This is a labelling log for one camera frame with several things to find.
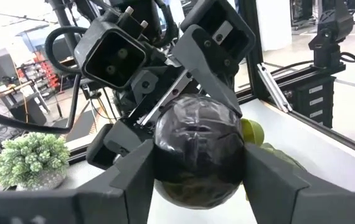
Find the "potted plant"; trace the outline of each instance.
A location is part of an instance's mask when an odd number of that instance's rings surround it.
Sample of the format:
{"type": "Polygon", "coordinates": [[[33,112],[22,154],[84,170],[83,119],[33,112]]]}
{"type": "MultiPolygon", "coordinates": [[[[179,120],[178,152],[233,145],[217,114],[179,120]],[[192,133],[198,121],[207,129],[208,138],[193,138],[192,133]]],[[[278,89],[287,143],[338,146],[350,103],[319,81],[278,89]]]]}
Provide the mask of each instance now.
{"type": "Polygon", "coordinates": [[[62,138],[29,133],[2,142],[0,185],[18,190],[50,190],[65,179],[70,152],[62,138]]]}

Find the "ceiling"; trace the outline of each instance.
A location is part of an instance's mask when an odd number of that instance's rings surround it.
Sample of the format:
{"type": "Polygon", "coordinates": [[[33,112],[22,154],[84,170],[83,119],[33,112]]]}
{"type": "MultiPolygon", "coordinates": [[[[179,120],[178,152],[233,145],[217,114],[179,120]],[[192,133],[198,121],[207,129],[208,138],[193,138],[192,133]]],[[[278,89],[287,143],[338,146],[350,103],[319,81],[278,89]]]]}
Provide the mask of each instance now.
{"type": "Polygon", "coordinates": [[[56,15],[44,0],[0,0],[0,49],[18,33],[56,23],[56,15]]]}

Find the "plant pot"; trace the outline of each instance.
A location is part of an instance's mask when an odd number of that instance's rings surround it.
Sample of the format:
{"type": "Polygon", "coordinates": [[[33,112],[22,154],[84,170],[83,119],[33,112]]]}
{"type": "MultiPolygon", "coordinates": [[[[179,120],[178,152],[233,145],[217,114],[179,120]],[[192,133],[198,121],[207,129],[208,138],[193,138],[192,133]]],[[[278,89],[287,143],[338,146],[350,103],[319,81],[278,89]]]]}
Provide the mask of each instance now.
{"type": "Polygon", "coordinates": [[[39,174],[39,183],[26,187],[24,184],[19,184],[16,190],[52,190],[58,187],[65,179],[66,172],[63,171],[42,171],[39,174]]]}

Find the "black ball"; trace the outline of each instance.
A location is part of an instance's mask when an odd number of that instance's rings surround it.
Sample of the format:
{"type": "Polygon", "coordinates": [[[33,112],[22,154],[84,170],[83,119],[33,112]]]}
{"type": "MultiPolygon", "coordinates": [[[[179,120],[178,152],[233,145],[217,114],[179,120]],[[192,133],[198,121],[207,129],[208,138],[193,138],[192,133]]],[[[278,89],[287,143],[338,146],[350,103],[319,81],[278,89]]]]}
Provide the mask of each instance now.
{"type": "Polygon", "coordinates": [[[168,103],[154,131],[155,188],[180,207],[214,208],[242,182],[240,118],[212,98],[181,95],[168,103]]]}

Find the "succulent plant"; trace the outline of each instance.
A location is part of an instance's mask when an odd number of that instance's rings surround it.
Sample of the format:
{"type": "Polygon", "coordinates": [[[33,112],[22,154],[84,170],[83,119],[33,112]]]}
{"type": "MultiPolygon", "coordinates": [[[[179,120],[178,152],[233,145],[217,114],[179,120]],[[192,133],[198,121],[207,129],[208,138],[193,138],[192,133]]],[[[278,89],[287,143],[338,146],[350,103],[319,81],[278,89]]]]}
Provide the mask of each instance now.
{"type": "Polygon", "coordinates": [[[53,134],[29,133],[2,142],[0,185],[31,187],[39,183],[42,171],[65,172],[70,151],[64,139],[53,134]]]}

